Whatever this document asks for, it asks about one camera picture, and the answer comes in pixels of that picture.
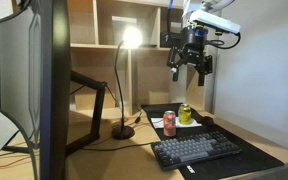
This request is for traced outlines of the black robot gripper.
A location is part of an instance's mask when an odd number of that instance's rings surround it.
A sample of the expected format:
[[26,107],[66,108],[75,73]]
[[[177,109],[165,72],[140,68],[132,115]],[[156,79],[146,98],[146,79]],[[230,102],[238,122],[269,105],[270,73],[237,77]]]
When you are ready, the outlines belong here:
[[167,61],[173,82],[178,80],[181,65],[191,65],[199,73],[198,86],[204,86],[205,74],[212,72],[212,56],[204,56],[207,34],[208,30],[201,25],[182,29],[179,40],[170,49]]

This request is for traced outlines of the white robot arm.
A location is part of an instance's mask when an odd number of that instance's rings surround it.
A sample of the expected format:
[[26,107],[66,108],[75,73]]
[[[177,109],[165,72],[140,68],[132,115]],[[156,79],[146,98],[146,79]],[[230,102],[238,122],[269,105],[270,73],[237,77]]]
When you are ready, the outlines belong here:
[[[205,76],[213,71],[212,56],[204,55],[206,45],[219,49],[231,49],[241,40],[240,26],[229,20],[214,15],[235,0],[184,0],[182,30],[179,33],[170,31],[170,14],[173,0],[170,0],[167,12],[167,31],[160,34],[161,45],[170,47],[167,65],[170,67],[173,81],[179,76],[181,65],[189,65],[199,73],[198,85],[203,86]],[[208,40],[208,27],[215,30],[217,36],[224,33],[234,34],[237,41],[231,46],[224,46],[222,40]]]

